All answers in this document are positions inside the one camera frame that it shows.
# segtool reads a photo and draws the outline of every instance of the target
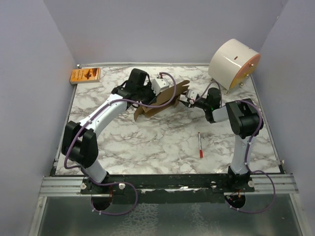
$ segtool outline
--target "black mounting base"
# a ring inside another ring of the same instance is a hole
[[[225,196],[225,200],[227,203],[229,203],[232,207],[235,208],[242,208],[245,205],[246,197],[244,195],[241,195],[240,197],[238,195],[233,196]]]
[[[252,180],[251,173],[249,171],[242,175],[235,174],[229,166],[227,172],[229,174],[227,186],[232,192],[236,192],[239,189],[243,190],[244,186],[248,186],[248,182]]]
[[[201,174],[201,175],[110,175],[103,183],[129,182],[135,186],[138,193],[138,203],[224,203],[224,193],[234,192],[230,189],[229,174]],[[113,204],[132,204],[135,193],[128,185],[119,189],[118,185],[101,187],[93,184],[89,179],[83,182],[87,188],[81,194],[111,194],[112,197],[103,198]],[[253,192],[247,184],[241,187],[242,192]]]

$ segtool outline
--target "white cylindrical container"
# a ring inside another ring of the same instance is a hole
[[[260,61],[260,53],[236,39],[224,43],[214,54],[208,74],[230,90],[250,76]]]

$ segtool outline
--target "screw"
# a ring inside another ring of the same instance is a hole
[[[254,183],[254,181],[252,181],[252,180],[248,181],[247,184],[248,184],[248,186],[251,187],[251,188],[254,188],[254,186],[255,186],[255,183]]]
[[[126,185],[124,183],[120,183],[118,187],[119,189],[123,190],[126,187]]]
[[[217,187],[217,183],[214,182],[214,181],[211,181],[211,187],[212,187],[212,188],[216,188],[216,187]]]
[[[87,188],[87,185],[86,185],[85,183],[81,183],[80,188],[81,188],[82,190],[84,190],[84,189]]]

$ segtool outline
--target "cardboard box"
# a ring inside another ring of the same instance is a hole
[[[100,68],[75,69],[72,71],[70,83],[72,85],[99,82]]]
[[[185,91],[187,91],[189,86],[185,86],[189,84],[189,80],[184,80],[176,85],[176,95],[175,98],[173,99],[172,102],[170,102],[168,105],[165,107],[160,107],[160,108],[147,108],[140,106],[137,108],[137,110],[134,112],[133,117],[134,120],[136,121],[139,117],[139,115],[144,114],[146,117],[151,117],[154,116],[155,114],[165,110],[166,108],[170,106],[177,106],[179,103],[179,98],[181,94]],[[161,105],[163,103],[166,103],[169,99],[171,99],[172,95],[174,92],[174,86],[171,88],[168,88],[167,90],[161,92],[159,96],[157,96],[157,101],[156,103],[151,104],[152,106],[157,106]]]

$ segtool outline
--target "orange book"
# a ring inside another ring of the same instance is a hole
[[[99,82],[100,68],[75,69],[72,71],[70,83],[72,85]]]

